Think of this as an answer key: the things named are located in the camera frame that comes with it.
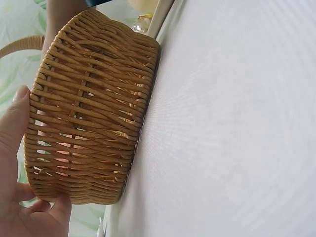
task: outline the hand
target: hand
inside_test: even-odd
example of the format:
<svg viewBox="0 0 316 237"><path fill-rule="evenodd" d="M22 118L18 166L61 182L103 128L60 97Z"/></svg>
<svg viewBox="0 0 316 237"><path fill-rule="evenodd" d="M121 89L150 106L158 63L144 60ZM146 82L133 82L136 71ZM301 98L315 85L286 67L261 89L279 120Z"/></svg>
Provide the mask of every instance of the hand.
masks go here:
<svg viewBox="0 0 316 237"><path fill-rule="evenodd" d="M29 208L19 204L35 197L28 184L16 182L16 154L28 125L29 96L29 89L21 87L0 119L0 236L67 237L71 214L67 196L60 196L51 209L42 200Z"/></svg>

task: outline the wicker basket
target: wicker basket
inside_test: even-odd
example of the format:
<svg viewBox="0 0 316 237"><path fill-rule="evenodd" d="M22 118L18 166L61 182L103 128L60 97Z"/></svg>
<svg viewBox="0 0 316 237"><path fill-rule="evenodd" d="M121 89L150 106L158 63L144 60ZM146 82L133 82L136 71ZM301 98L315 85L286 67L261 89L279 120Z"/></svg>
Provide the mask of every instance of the wicker basket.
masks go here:
<svg viewBox="0 0 316 237"><path fill-rule="evenodd" d="M159 44L96 10L56 36L30 96L25 166L37 197L118 201L153 87Z"/></svg>

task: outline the patterned fabric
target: patterned fabric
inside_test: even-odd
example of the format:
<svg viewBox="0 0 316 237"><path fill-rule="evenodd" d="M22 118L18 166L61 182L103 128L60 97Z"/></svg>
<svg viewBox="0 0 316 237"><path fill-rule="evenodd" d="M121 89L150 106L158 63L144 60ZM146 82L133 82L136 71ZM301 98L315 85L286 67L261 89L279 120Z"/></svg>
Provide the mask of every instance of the patterned fabric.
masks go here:
<svg viewBox="0 0 316 237"><path fill-rule="evenodd" d="M127 0L115 0L100 6L112 19L131 25L138 12ZM30 35L44 35L46 31L46 0L0 1L0 47ZM17 88L23 84L32 87L40 66L41 52L26 50L8 55L0 60L0 115L10 105ZM23 147L18 152L19 182L27 182L23 165ZM22 203L29 206L34 200ZM95 237L99 219L103 218L105 206L75 205L70 221L70 237Z"/></svg>

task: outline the rattan strand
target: rattan strand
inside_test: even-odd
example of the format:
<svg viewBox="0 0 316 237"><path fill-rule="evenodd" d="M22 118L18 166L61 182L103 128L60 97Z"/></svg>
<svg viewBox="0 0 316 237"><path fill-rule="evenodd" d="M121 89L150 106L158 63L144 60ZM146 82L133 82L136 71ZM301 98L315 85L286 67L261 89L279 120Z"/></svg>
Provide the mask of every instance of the rattan strand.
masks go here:
<svg viewBox="0 0 316 237"><path fill-rule="evenodd" d="M0 49L0 58L20 50L37 49L42 50L45 36L28 36L18 39Z"/></svg>
<svg viewBox="0 0 316 237"><path fill-rule="evenodd" d="M46 53L30 96L25 166L35 194L113 204L153 86L159 44L96 10L73 18Z"/></svg>

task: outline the yellow object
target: yellow object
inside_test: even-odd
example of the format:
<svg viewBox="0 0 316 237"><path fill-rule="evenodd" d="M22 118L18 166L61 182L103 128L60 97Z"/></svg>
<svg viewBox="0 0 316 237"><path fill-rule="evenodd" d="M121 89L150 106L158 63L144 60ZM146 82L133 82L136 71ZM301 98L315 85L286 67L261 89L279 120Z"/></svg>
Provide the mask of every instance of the yellow object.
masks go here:
<svg viewBox="0 0 316 237"><path fill-rule="evenodd" d="M159 0L128 0L129 3L138 11L153 14Z"/></svg>

